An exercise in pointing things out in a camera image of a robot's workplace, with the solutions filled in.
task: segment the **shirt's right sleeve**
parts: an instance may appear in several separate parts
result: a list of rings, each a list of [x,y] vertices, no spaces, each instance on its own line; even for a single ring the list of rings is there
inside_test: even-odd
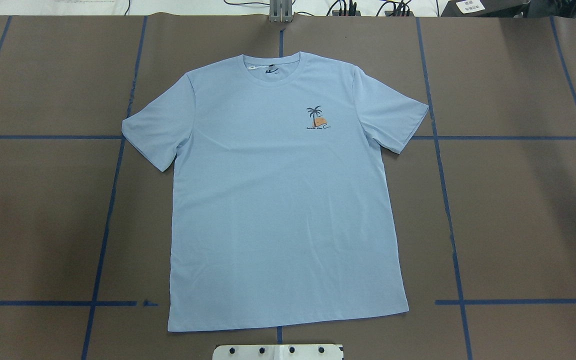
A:
[[[144,109],[126,118],[121,132],[157,169],[165,171],[192,134],[195,91],[187,73]]]

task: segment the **palm tree graphic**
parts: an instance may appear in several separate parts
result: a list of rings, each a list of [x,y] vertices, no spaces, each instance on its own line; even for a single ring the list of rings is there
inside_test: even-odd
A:
[[[312,116],[312,127],[313,128],[317,128],[317,125],[315,124],[315,117],[318,117],[322,114],[322,110],[319,109],[320,107],[322,107],[322,105],[319,105],[319,106],[315,107],[314,109],[312,107],[308,107],[306,109],[308,111],[309,116]]]

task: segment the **shirt logo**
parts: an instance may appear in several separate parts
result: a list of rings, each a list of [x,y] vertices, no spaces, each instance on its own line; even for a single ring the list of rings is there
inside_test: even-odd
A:
[[[331,128],[331,126],[328,125],[328,121],[325,118],[320,117],[322,114],[320,107],[322,107],[322,105],[318,105],[314,108],[307,107],[306,111],[308,112],[308,115],[312,117],[312,126],[306,127],[306,129],[323,130]]]

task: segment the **crew neckline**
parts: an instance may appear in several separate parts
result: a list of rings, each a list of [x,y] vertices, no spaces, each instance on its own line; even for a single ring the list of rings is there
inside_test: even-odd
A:
[[[237,57],[237,67],[239,68],[239,72],[242,75],[249,79],[254,84],[263,86],[263,87],[280,87],[282,85],[288,84],[292,82],[295,78],[297,78],[302,70],[304,70],[304,64],[306,63],[307,58],[306,52],[295,52],[292,55],[284,56],[284,57],[254,57],[249,55],[241,54]],[[246,63],[256,64],[288,64],[297,62],[297,68],[294,69],[288,76],[281,80],[277,81],[265,81],[255,77],[250,73],[247,69]]]

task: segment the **light blue t-shirt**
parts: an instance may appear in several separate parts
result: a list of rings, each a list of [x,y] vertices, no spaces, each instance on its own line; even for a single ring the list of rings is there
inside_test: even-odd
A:
[[[189,71],[124,120],[160,171],[174,160],[168,330],[407,312],[380,146],[400,153],[427,111],[298,52]]]

